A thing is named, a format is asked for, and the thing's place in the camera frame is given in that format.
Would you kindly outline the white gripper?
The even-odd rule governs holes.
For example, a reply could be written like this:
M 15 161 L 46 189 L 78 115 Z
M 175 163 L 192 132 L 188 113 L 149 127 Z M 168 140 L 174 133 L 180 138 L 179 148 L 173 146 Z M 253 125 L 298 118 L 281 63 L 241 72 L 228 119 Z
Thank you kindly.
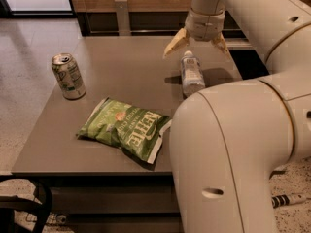
M 226 41 L 222 34 L 224 20 L 224 11 L 216 15 L 204 15 L 190 9 L 185 21 L 185 28 L 181 28 L 166 46 L 163 57 L 185 47 L 189 43 L 190 36 L 196 41 L 212 41 L 213 46 L 220 52 L 228 54 Z

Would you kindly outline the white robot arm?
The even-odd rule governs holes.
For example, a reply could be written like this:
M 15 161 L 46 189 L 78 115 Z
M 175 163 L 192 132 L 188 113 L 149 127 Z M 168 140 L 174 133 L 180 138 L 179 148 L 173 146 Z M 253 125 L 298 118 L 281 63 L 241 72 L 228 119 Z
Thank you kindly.
M 299 0 L 192 0 L 190 36 L 231 14 L 269 73 L 203 89 L 177 109 L 170 159 L 185 233 L 278 233 L 271 173 L 311 151 L 311 11 Z

